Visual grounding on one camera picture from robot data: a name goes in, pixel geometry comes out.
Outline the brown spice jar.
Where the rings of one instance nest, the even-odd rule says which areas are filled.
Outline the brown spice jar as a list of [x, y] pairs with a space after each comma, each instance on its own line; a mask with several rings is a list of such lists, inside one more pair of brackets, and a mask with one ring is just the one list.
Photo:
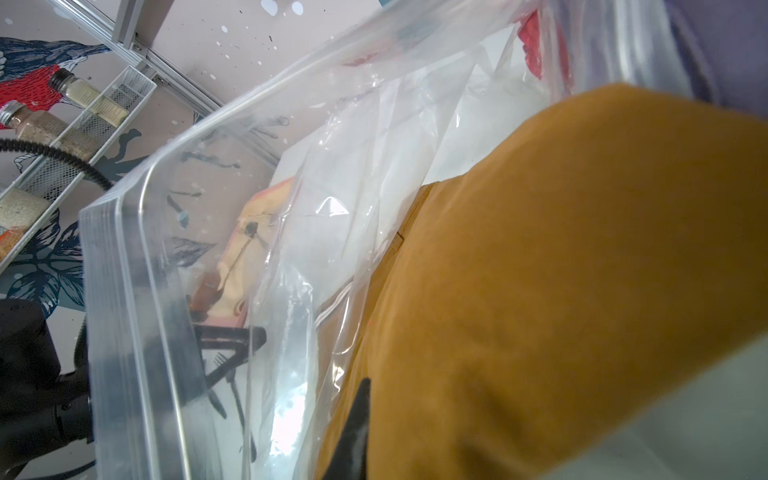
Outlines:
[[48, 111], [30, 110], [16, 100], [1, 107], [1, 124], [13, 130], [19, 140], [53, 146], [85, 161], [90, 161], [101, 148], [96, 139]]

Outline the yellow spice jar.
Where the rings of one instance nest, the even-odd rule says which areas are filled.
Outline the yellow spice jar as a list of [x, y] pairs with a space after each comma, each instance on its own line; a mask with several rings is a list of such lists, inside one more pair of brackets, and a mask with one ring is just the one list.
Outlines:
[[119, 127], [129, 116], [128, 110], [67, 69], [57, 70], [48, 81], [48, 85], [63, 97], [113, 127]]

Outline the red garment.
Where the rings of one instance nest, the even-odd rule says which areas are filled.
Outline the red garment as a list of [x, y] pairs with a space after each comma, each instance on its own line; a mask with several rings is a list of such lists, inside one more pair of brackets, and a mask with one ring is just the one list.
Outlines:
[[531, 74], [554, 96], [572, 93], [573, 78], [567, 42], [560, 23], [550, 10], [533, 10], [521, 20], [518, 38], [522, 42], [525, 63]]

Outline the clear plastic vacuum bag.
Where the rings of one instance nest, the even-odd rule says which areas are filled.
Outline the clear plastic vacuum bag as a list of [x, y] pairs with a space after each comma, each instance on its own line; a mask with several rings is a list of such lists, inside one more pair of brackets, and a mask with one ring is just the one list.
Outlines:
[[[521, 20], [550, 10], [572, 93], [528, 70]], [[459, 176], [547, 106], [625, 82], [689, 95], [661, 1], [395, 1], [153, 154], [80, 215], [88, 320], [193, 324], [255, 194], [291, 193], [241, 327], [267, 343], [210, 413], [220, 479], [309, 479], [371, 277], [422, 186]], [[249, 458], [252, 438], [257, 459]]]

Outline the purple grey garment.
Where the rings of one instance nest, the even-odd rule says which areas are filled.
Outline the purple grey garment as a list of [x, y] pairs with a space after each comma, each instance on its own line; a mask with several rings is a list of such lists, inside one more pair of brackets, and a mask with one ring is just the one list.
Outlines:
[[670, 0], [670, 25], [694, 96], [767, 117], [767, 2]]

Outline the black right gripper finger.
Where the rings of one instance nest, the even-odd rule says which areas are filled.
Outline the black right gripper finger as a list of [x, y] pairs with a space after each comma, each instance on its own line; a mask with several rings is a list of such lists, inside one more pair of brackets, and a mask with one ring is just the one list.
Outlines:
[[371, 380], [359, 384], [324, 480], [366, 480]]

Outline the brown garment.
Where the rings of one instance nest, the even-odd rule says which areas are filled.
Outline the brown garment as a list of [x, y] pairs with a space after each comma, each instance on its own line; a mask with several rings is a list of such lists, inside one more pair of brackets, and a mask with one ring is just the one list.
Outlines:
[[421, 189], [321, 441], [367, 479], [538, 479], [767, 331], [767, 123], [628, 85]]

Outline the black plastic fork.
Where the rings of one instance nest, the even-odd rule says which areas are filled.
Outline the black plastic fork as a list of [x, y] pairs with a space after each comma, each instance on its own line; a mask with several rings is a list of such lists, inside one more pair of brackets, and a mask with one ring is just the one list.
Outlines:
[[[218, 353], [214, 359], [214, 363], [217, 367], [221, 367], [224, 365], [224, 363], [227, 360], [228, 358], [223, 353]], [[242, 433], [245, 433], [245, 427], [246, 427], [245, 411], [243, 408], [241, 396], [240, 396], [239, 389], [236, 382], [236, 369], [237, 369], [237, 366], [231, 367], [225, 374], [225, 380], [227, 381], [231, 389], [231, 392], [235, 401], [235, 407], [236, 407], [238, 420], [240, 423]], [[250, 442], [249, 458], [250, 458], [250, 462], [254, 463], [255, 460], [257, 459], [257, 449], [252, 438], [249, 439], [249, 442]]]

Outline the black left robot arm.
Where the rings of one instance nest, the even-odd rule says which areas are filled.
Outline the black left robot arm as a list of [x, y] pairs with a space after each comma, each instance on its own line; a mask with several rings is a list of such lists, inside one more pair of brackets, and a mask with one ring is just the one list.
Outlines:
[[211, 396], [267, 342], [262, 327], [90, 319], [65, 372], [42, 307], [1, 303], [1, 475], [78, 440], [114, 479], [220, 479]]

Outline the black lid spice jar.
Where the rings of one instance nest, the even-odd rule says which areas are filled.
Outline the black lid spice jar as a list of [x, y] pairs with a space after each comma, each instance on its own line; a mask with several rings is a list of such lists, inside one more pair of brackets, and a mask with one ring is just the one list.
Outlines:
[[16, 188], [1, 198], [1, 237], [23, 235], [48, 209], [50, 202]]

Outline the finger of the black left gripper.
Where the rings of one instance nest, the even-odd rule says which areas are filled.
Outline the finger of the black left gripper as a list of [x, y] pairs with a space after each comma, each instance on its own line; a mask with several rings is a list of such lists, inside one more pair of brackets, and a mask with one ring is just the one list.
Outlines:
[[203, 351], [231, 353], [222, 360], [215, 360], [215, 368], [205, 375], [208, 389], [212, 389], [230, 372], [234, 372], [267, 343], [267, 332], [263, 327], [235, 328], [195, 324], [193, 329], [198, 346]]

